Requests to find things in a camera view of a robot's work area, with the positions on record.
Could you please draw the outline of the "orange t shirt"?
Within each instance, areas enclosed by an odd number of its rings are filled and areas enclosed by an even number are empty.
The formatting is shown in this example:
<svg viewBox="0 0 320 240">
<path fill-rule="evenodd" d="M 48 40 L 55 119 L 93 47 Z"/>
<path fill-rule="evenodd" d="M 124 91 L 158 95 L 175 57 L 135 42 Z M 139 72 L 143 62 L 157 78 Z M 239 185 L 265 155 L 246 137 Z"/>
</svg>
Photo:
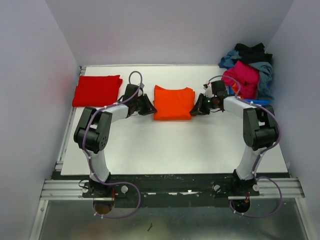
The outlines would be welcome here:
<svg viewBox="0 0 320 240">
<path fill-rule="evenodd" d="M 189 87 L 183 89 L 166 89 L 155 85 L 154 107 L 157 112 L 154 121 L 190 121 L 190 111 L 194 107 L 195 91 Z"/>
</svg>

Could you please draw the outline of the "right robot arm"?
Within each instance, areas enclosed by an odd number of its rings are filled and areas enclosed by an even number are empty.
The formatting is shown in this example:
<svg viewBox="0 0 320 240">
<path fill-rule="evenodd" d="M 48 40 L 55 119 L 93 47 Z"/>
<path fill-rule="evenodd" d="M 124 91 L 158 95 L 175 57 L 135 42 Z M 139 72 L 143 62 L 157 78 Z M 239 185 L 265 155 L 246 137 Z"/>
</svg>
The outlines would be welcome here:
<svg viewBox="0 0 320 240">
<path fill-rule="evenodd" d="M 265 152 L 279 143 L 281 134 L 274 109 L 269 104 L 263 106 L 242 99 L 237 93 L 229 94 L 223 80 L 208 81 L 204 90 L 190 111 L 192 116 L 205 116 L 211 110 L 218 110 L 242 118 L 245 149 L 230 183 L 230 194 L 241 196 L 257 184 L 257 169 Z"/>
</svg>

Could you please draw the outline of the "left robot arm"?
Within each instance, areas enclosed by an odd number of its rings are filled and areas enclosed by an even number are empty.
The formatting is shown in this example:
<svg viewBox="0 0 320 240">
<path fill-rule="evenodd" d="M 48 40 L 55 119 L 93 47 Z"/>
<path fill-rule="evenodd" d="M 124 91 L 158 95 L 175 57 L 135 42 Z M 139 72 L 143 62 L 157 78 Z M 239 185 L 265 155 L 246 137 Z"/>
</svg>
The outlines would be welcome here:
<svg viewBox="0 0 320 240">
<path fill-rule="evenodd" d="M 89 184 L 84 187 L 91 194 L 107 197 L 112 191 L 111 173 L 105 159 L 112 123 L 129 118 L 134 113 L 141 116 L 156 113 L 143 84 L 129 83 L 121 102 L 101 108 L 85 107 L 76 126 L 73 140 L 83 151 L 89 166 Z"/>
</svg>

